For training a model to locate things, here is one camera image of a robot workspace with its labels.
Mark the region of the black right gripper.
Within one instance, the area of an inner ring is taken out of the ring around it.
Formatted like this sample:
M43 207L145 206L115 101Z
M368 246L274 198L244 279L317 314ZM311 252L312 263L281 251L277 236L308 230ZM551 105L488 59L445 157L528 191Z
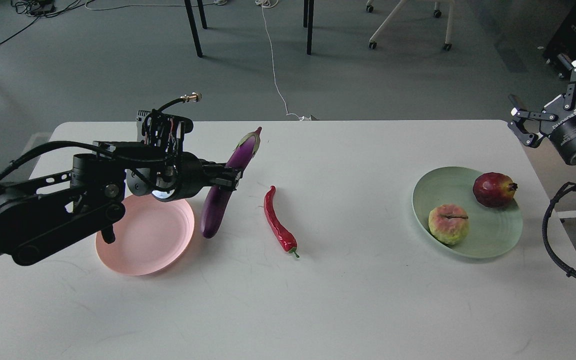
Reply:
M518 96L509 94L512 109L507 127L528 148L538 148L547 137L565 164L576 166L576 60L566 54L558 54L557 59L570 73L566 92L556 96L541 112L527 110ZM528 123L537 124L538 132L530 132Z

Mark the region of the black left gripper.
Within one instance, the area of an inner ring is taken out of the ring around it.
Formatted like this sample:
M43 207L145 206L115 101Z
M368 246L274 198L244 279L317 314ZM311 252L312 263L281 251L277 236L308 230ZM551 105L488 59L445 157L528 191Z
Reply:
M172 202L196 196L204 187L235 191L243 168L228 166L226 162L200 159L190 152L182 152L175 160L176 170L169 191L153 190L151 194L161 202Z

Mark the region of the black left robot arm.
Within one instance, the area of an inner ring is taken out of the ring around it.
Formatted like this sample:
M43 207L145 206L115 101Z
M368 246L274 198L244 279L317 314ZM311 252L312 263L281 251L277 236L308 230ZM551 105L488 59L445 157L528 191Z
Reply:
M126 214L126 191L160 202L196 196L211 187L222 198L207 200L209 228L222 220L227 194L235 191L253 153L244 153L245 140L227 162L200 159L183 150L185 135L192 132L189 118L166 114L176 104L197 102L192 93L150 111L139 111L137 140L50 141L24 153L0 173L0 256L9 255L28 266L100 232L102 240L115 241L114 224ZM64 148L80 148L70 170L4 182L30 160Z

